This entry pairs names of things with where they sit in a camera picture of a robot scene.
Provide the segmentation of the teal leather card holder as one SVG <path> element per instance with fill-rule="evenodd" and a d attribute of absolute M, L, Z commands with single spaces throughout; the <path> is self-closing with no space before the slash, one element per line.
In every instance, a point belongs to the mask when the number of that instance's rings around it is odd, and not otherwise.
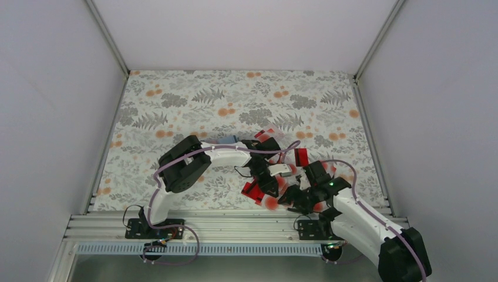
<path fill-rule="evenodd" d="M 237 142 L 238 138 L 235 135 L 225 136 L 216 140 L 217 144 L 233 144 Z"/>

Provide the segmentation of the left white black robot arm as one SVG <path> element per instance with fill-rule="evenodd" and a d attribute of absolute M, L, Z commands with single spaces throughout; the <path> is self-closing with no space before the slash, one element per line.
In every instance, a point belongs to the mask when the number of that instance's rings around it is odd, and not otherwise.
<path fill-rule="evenodd" d="M 263 142 L 246 139 L 235 143 L 207 143 L 195 135 L 187 136 L 159 159 L 159 168 L 153 173 L 157 189 L 143 209 L 140 230 L 150 238 L 159 236 L 172 197 L 191 188 L 210 167 L 246 167 L 257 185 L 256 195 L 277 198 L 277 176 L 290 176 L 292 169 L 288 164 L 269 160 L 275 155 L 285 155 L 298 145 L 296 141 L 281 149 L 273 137 Z"/>

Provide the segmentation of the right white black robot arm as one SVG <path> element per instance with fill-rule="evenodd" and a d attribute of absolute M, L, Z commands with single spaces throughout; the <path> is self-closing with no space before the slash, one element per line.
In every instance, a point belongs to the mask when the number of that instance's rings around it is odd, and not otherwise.
<path fill-rule="evenodd" d="M 278 199 L 301 214 L 314 212 L 316 204 L 329 207 L 319 213 L 319 234 L 351 243 L 378 269 L 382 281 L 426 281 L 432 266 L 422 235 L 413 227 L 387 219 L 355 191 L 355 179 L 331 176 L 320 161 L 304 167 L 308 186 L 290 186 Z"/>

